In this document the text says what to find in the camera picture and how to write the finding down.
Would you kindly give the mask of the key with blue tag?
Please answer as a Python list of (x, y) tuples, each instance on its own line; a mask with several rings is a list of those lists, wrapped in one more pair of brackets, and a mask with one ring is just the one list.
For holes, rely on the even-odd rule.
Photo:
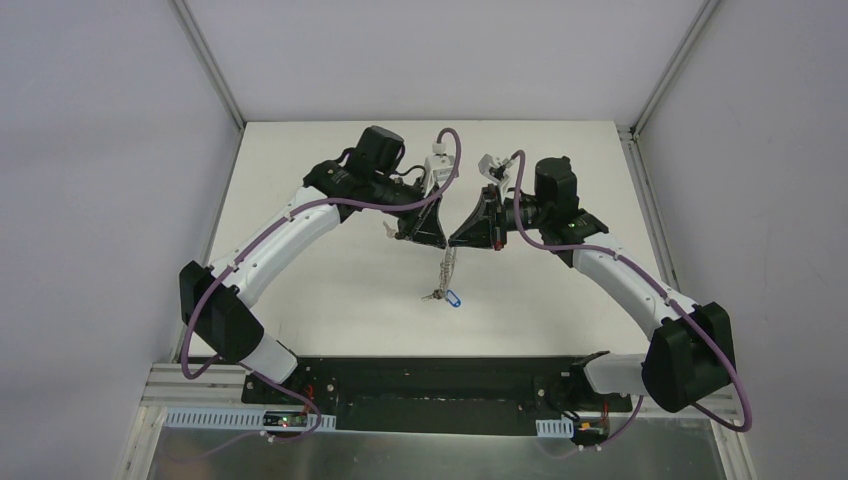
[(460, 297), (451, 289), (441, 290), (436, 289), (428, 295), (421, 298), (422, 301), (439, 300), (444, 301), (453, 308), (459, 308), (462, 305)]

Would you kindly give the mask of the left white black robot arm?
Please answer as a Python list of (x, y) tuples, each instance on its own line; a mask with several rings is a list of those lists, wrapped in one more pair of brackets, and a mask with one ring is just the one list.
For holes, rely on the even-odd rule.
[(279, 403), (297, 402), (305, 390), (305, 378), (295, 371), (298, 358), (265, 330), (252, 307), (298, 255), (356, 212), (395, 217), (392, 236), (397, 240), (447, 248), (438, 210), (458, 176), (461, 154), (448, 153), (445, 136), (461, 146), (454, 129), (442, 129), (421, 166), (422, 176), (407, 184), (397, 171), (406, 151), (403, 138), (372, 125), (339, 158), (315, 165), (285, 206), (242, 245), (208, 266), (186, 264), (179, 273), (186, 325), (180, 351), (183, 375), (193, 380), (207, 369), (189, 365), (190, 342), (199, 337), (215, 360), (240, 364), (267, 378), (266, 389)]

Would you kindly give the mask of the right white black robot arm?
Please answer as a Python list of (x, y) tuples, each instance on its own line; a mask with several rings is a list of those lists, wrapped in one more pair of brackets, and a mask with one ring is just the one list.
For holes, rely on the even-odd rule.
[(644, 354), (599, 352), (574, 364), (567, 384), (572, 404), (590, 410), (607, 394), (643, 395), (676, 413), (732, 384), (727, 311), (715, 302), (699, 304), (631, 259), (608, 227), (581, 207), (569, 158), (538, 161), (530, 194), (506, 186), (515, 162), (481, 158), (478, 169), (489, 183), (450, 246), (499, 251), (509, 233), (536, 230), (543, 250), (598, 285), (649, 342)]

